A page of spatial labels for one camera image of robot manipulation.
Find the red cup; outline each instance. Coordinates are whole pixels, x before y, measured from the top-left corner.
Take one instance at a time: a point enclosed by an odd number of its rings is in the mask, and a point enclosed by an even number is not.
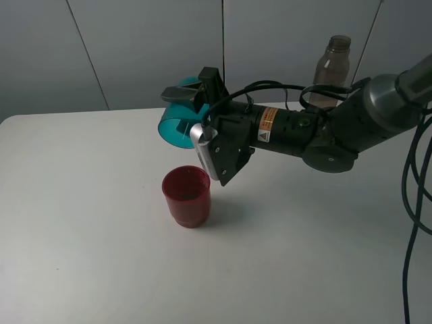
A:
[[[185,165],[169,172],[162,181],[169,212],[183,227],[202,225],[210,213],[210,178],[203,169]]]

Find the white wall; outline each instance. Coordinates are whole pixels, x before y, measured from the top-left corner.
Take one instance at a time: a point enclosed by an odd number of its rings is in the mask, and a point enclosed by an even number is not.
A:
[[[432,1],[388,0],[381,4],[356,80],[399,74],[432,53]]]
[[[351,83],[379,0],[225,0],[225,68],[229,91],[257,80],[312,84],[331,36],[352,38]],[[280,90],[253,94],[257,102],[282,101]],[[293,92],[291,101],[298,100]]]
[[[110,109],[162,107],[160,94],[222,66],[221,0],[70,0]]]
[[[0,122],[106,109],[66,2],[0,1]]]

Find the brown bottle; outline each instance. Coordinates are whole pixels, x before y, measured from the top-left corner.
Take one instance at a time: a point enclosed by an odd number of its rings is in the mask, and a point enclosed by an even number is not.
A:
[[[313,84],[331,84],[343,86],[350,70],[351,38],[343,35],[335,35],[330,38],[329,45],[325,49],[322,58],[319,59]],[[318,107],[335,107],[337,99],[311,93],[309,103]]]

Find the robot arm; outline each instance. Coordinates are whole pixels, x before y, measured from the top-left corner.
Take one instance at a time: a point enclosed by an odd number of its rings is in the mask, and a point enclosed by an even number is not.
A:
[[[197,113],[203,103],[218,105],[209,112],[210,120],[192,126],[190,137],[206,172],[224,186],[255,148],[300,157],[319,171],[352,169],[359,153],[420,122],[424,106],[432,101],[432,55],[399,76],[383,74],[361,82],[352,96],[328,109],[289,111],[229,100],[232,95],[216,68],[205,67],[198,79],[166,88],[161,96]]]

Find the warning label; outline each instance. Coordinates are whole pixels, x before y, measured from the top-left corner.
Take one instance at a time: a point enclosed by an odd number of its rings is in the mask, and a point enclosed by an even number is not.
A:
[[[258,140],[261,142],[270,142],[271,128],[273,127],[273,120],[275,120],[277,110],[277,108],[273,107],[266,107],[264,109],[258,129]]]
[[[269,130],[258,130],[258,140],[261,142],[270,141],[270,131]]]

